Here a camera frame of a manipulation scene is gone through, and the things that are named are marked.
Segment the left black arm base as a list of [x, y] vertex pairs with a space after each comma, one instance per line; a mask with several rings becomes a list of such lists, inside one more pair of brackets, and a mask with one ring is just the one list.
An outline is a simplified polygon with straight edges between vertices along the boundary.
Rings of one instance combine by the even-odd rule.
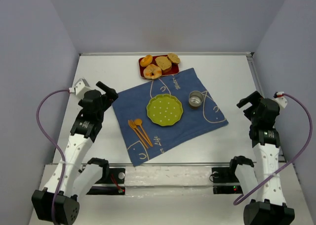
[[125, 195], [125, 168], [109, 168], [107, 177], [102, 176], [87, 195]]

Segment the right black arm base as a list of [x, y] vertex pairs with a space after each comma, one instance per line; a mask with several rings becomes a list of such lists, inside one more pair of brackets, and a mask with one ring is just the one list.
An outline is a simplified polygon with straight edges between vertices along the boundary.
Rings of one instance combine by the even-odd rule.
[[242, 189], [237, 177], [229, 167], [213, 167], [209, 180], [213, 183], [213, 193], [220, 194], [242, 194]]

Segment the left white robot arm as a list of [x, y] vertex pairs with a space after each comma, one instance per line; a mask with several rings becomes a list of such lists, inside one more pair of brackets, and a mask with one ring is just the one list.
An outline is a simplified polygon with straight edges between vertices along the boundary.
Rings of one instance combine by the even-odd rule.
[[62, 150], [53, 142], [61, 159], [43, 189], [35, 190], [32, 195], [39, 220], [72, 225], [79, 214], [79, 201], [97, 181], [109, 175], [109, 162], [100, 158], [91, 158], [80, 171], [85, 155], [102, 129], [104, 113], [118, 98], [117, 92], [101, 81], [96, 86], [99, 89], [92, 90], [86, 80], [80, 79], [67, 90], [80, 98], [81, 110], [70, 130], [66, 148]]

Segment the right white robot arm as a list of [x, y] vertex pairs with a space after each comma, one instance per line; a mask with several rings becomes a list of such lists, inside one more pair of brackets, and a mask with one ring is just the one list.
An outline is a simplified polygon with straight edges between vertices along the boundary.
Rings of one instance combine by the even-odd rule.
[[243, 112], [251, 122], [249, 137], [256, 160], [235, 156], [229, 166], [241, 186], [241, 200], [247, 202], [243, 222], [246, 225], [289, 225], [295, 219], [295, 212], [286, 204], [277, 173], [280, 139], [274, 128], [276, 117], [287, 102], [284, 98], [264, 98], [255, 91], [241, 99], [237, 107], [248, 103], [251, 106]]

